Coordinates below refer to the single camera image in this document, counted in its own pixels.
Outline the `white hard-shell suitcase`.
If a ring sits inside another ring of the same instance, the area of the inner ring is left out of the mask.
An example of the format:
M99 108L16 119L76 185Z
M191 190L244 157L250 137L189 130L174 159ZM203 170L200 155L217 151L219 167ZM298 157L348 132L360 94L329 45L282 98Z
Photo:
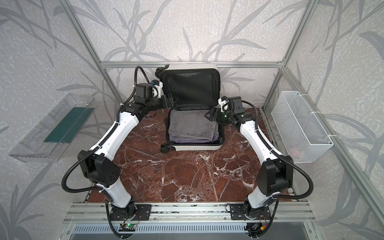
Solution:
M197 63L182 65L166 65L156 69L163 83L163 93L172 95L174 107L172 110L210 110L218 105L221 91L221 77L218 67L213 63ZM161 145L161 152L169 151L215 151L219 150L225 141L223 127L219 124L219 133L223 138L213 143L175 143L169 139L169 117L166 123L166 143Z

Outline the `grey towel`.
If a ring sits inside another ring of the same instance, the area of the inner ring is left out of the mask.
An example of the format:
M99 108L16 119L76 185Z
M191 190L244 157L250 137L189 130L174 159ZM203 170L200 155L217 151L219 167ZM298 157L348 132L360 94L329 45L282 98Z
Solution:
M219 133L217 122L205 118L208 110L172 110L169 117L169 133L178 135L201 135Z

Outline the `purple trousers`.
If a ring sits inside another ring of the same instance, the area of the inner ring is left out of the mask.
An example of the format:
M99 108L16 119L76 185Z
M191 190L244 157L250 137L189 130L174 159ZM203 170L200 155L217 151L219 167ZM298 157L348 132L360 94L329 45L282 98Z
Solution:
M201 134L201 135L178 135L175 133L169 133L169 139L175 143L213 143L223 138L220 133L213 134Z

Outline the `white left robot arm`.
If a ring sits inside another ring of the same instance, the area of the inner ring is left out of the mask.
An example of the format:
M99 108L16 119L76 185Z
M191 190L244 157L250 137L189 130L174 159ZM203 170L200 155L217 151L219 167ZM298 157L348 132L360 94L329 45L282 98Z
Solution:
M140 66L135 68L134 90L130 97L117 110L117 117L106 134L88 151L78 154L78 161L72 165L62 178L62 188L68 193L81 193L99 190L110 201L115 211L128 216L136 213L133 197L124 187L120 175L121 169L113 162L116 153L139 122L150 112L166 107L165 97L161 94L163 83L156 73L156 80L139 84L138 71L144 73ZM73 189L67 184L70 174L81 166L84 176L94 183L93 187Z

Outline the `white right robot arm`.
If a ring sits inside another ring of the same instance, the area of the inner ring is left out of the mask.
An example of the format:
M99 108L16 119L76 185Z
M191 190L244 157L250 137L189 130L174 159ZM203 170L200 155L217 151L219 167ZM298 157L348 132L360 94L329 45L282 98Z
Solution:
M299 200L312 194L313 180L294 164L290 156L284 156L268 140L259 127L259 113L253 104L242 100L241 97L223 97L219 99L219 105L219 108L210 109L205 117L223 126L235 126L251 145L261 164L257 175L257 187L245 200L249 210L266 207L278 199ZM308 190L297 196L284 195L282 192L293 186L294 171L307 180Z

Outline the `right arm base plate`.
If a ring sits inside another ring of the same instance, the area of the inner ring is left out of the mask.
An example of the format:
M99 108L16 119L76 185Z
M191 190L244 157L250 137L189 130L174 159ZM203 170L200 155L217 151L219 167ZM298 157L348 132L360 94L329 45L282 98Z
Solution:
M231 220L270 220L271 211L269 207L252 208L246 203L228 204L227 210L231 215Z

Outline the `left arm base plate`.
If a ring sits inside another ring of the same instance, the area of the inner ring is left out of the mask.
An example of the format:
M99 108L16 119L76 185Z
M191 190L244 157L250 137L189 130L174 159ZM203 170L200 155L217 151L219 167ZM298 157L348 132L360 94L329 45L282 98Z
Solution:
M151 209L152 205L150 204L131 204L126 208L117 208L112 205L110 218L112 221L148 221Z

